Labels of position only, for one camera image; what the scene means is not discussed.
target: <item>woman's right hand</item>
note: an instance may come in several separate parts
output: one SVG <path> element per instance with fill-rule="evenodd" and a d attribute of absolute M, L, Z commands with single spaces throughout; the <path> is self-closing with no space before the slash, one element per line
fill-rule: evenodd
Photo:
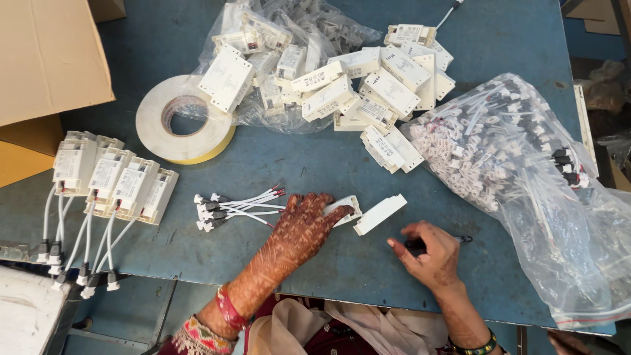
<path fill-rule="evenodd" d="M 427 246 L 427 254 L 415 258 L 396 239 L 387 240 L 408 272 L 423 285 L 434 293 L 440 293 L 462 284 L 456 274 L 460 250 L 456 238 L 424 220 L 408 225 L 401 234 L 407 236 L 408 240 L 422 239 Z"/>

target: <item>worn tabletop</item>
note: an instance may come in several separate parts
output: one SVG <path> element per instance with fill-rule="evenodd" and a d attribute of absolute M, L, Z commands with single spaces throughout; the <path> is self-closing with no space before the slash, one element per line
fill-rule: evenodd
<path fill-rule="evenodd" d="M 434 0 L 330 2 L 362 25 L 383 32 L 390 24 L 436 25 L 451 6 L 451 1 Z M 364 211 L 401 193 L 408 204 L 367 235 L 358 236 L 354 223 L 335 228 L 320 253 L 282 283 L 281 292 L 439 311 L 429 290 L 408 275 L 386 244 L 388 237 L 401 239 L 399 231 L 406 224 L 425 219 L 455 236 L 474 237 L 461 248 L 458 274 L 484 319 L 554 326 L 497 220 L 450 192 L 422 167 L 391 175 L 369 157 L 357 132 L 334 132 L 330 126 L 313 135 L 283 135 L 240 126 L 223 153 L 196 165 L 171 164 L 149 152 L 136 134 L 136 109 L 156 84 L 198 65 L 206 34 L 222 6 L 205 0 L 126 2 L 127 18 L 98 25 L 117 100 L 62 114 L 64 129 L 119 138 L 125 149 L 180 174 L 162 224 L 135 223 L 114 250 L 118 271 L 207 284 L 234 278 L 270 228 L 239 217 L 210 233 L 199 231 L 192 202 L 196 193 L 242 199 L 281 183 L 291 193 L 357 195 Z M 558 0 L 465 1 L 437 39 L 455 57 L 447 73 L 457 84 L 448 99 L 513 72 L 532 83 L 570 134 L 580 139 Z M 0 189 L 0 258 L 35 261 L 51 175 L 43 172 Z M 66 251 L 74 243 L 84 207 L 82 199 L 76 199 L 66 217 Z M 94 220 L 95 239 L 105 223 Z M 125 224 L 117 220 L 114 232 Z M 94 255 L 98 243 L 92 245 Z M 615 331 L 613 326 L 592 330 Z"/>

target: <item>bangle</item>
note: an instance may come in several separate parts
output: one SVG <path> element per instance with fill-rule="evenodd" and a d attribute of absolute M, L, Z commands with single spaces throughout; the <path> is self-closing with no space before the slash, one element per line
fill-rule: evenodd
<path fill-rule="evenodd" d="M 225 320 L 229 326 L 235 330 L 245 330 L 250 326 L 250 322 L 240 316 L 237 310 L 232 306 L 232 302 L 230 302 L 230 298 L 228 298 L 227 285 L 228 284 L 222 285 L 219 287 L 219 291 L 217 291 L 217 295 L 215 296 L 217 307 L 219 307 L 219 312 L 223 320 Z"/>
<path fill-rule="evenodd" d="M 495 347 L 497 346 L 497 338 L 495 338 L 495 334 L 493 334 L 493 330 L 491 330 L 491 328 L 489 328 L 488 331 L 491 333 L 491 340 L 489 340 L 486 343 L 486 345 L 481 346 L 481 347 L 479 347 L 477 349 L 464 349 L 462 347 L 459 347 L 459 346 L 455 345 L 454 342 L 451 341 L 450 337 L 448 337 L 447 339 L 449 340 L 449 343 L 451 344 L 452 349 L 457 354 L 460 354 L 460 355 L 487 355 L 490 352 L 492 352 L 495 349 Z"/>

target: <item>white tape roll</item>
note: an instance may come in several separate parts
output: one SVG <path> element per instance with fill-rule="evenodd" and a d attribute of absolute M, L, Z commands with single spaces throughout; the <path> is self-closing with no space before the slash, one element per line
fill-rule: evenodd
<path fill-rule="evenodd" d="M 136 112 L 136 131 L 140 141 L 155 155 L 176 164 L 197 164 L 216 157 L 234 135 L 232 115 L 221 112 L 197 83 L 201 77 L 174 76 L 149 91 Z M 197 104 L 208 110 L 208 119 L 197 132 L 186 136 L 173 134 L 170 123 L 184 105 Z"/>

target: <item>green bangle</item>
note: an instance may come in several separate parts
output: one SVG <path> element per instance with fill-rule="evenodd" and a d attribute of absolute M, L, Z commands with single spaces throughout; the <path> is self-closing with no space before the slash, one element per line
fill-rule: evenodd
<path fill-rule="evenodd" d="M 489 328 L 488 331 L 491 333 L 491 340 L 489 340 L 488 343 L 486 343 L 486 345 L 481 346 L 477 349 L 464 349 L 462 347 L 455 345 L 454 342 L 451 341 L 450 337 L 448 337 L 447 339 L 449 340 L 449 343 L 451 344 L 451 347 L 454 350 L 454 352 L 460 355 L 487 355 L 491 353 L 497 346 L 497 338 L 495 337 L 495 334 L 493 334 L 493 330 Z"/>

